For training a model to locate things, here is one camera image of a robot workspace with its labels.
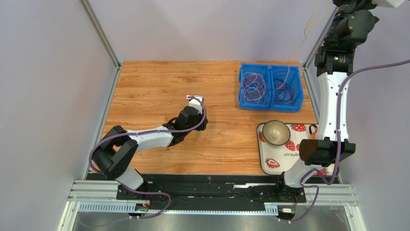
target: white wall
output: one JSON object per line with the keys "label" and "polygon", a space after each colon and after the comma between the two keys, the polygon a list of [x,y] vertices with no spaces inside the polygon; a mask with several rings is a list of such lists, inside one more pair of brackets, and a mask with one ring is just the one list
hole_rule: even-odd
{"label": "white wall", "polygon": [[[410,2],[376,8],[380,18],[356,50],[354,69],[410,59]],[[356,153],[341,163],[369,231],[409,230],[410,64],[353,77],[347,99]]]}
{"label": "white wall", "polygon": [[[288,60],[316,0],[90,0],[120,61]],[[334,7],[292,60],[304,62]]]}
{"label": "white wall", "polygon": [[0,2],[0,230],[56,230],[115,69],[77,0]]}

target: blue basket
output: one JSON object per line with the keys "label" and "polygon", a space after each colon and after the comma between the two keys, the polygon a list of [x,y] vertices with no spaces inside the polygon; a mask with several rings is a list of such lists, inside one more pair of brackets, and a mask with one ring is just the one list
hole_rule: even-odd
{"label": "blue basket", "polygon": [[[271,87],[274,92],[274,99],[270,105],[270,110],[282,111],[282,112],[298,112],[302,108],[303,103],[303,89],[302,80],[300,79],[299,67],[286,65],[271,65],[270,66],[271,82],[274,83]],[[279,88],[282,83],[286,82],[282,88]],[[292,97],[288,97],[290,89],[293,93]]]}
{"label": "blue basket", "polygon": [[[261,86],[257,82],[252,81],[249,77],[250,73],[256,73],[263,77],[267,86],[262,98],[255,96],[256,93],[262,91]],[[272,102],[271,91],[271,71],[269,65],[264,64],[242,64],[239,72],[239,81],[241,88],[239,90],[239,107],[251,110],[269,110]]]}
{"label": "blue basket", "polygon": [[[285,85],[275,91],[275,88],[278,88],[285,81],[288,71],[289,75]],[[269,85],[263,99],[252,98],[252,89],[260,89],[257,88],[259,85],[250,85],[253,82],[249,81],[249,73],[261,75],[265,83]],[[289,68],[287,65],[242,64],[239,81],[241,82],[238,98],[240,108],[282,112],[298,112],[302,108],[304,95],[298,66]]]}

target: white robotic arm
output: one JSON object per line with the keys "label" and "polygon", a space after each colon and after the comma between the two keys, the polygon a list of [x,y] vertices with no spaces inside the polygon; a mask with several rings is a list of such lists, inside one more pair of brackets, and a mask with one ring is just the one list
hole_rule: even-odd
{"label": "white robotic arm", "polygon": [[[178,117],[157,128],[132,131],[124,130],[121,126],[113,127],[91,152],[91,159],[100,172],[108,180],[117,180],[133,190],[139,188],[144,179],[137,170],[129,167],[135,153],[156,147],[170,147],[182,142],[192,130],[205,130],[208,120],[203,108],[204,98],[200,95],[187,98],[191,99],[189,106]],[[115,151],[114,146],[121,148]]]}
{"label": "white robotic arm", "polygon": [[[313,174],[313,169],[323,169],[334,164],[336,156],[342,161],[355,152],[356,145],[349,143],[346,125],[346,100],[349,81],[343,82],[353,72],[355,49],[364,43],[379,19],[369,10],[376,6],[396,8],[405,0],[333,0],[339,7],[330,29],[319,47],[315,59],[320,83],[320,119],[316,140],[302,140],[300,158],[284,173],[284,185],[300,188]],[[340,109],[336,108],[341,96]],[[341,143],[337,153],[337,143]]]}

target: wooden table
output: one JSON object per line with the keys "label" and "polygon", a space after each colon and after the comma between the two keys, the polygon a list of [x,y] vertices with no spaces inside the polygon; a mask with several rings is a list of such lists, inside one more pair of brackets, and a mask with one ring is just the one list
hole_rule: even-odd
{"label": "wooden table", "polygon": [[209,120],[205,131],[193,131],[171,148],[136,153],[130,165],[141,173],[263,174],[256,139],[258,124],[273,119],[316,123],[316,119],[303,78],[305,100],[300,112],[239,109],[241,63],[124,62],[104,134],[115,125],[129,130],[156,128],[178,116],[188,105],[186,95],[202,95]]}

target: strawberry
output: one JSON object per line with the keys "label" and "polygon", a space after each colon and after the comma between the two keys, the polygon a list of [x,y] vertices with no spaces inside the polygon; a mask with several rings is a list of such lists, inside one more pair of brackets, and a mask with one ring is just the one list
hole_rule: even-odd
{"label": "strawberry", "polygon": [[259,139],[262,142],[265,142],[265,139],[263,138],[262,132],[259,133]]}
{"label": "strawberry", "polygon": [[323,174],[324,176],[327,176],[326,170],[322,169],[322,170],[320,170],[319,172],[320,172],[321,174]]}
{"label": "strawberry", "polygon": [[265,163],[270,168],[277,168],[281,166],[275,159],[272,158],[266,158]]}
{"label": "strawberry", "polygon": [[295,131],[306,131],[306,126],[304,124],[292,124],[291,128]]}
{"label": "strawberry", "polygon": [[289,150],[291,150],[291,151],[296,150],[296,148],[295,148],[295,143],[293,143],[293,141],[287,142],[287,143],[285,144],[285,146],[286,146]]}

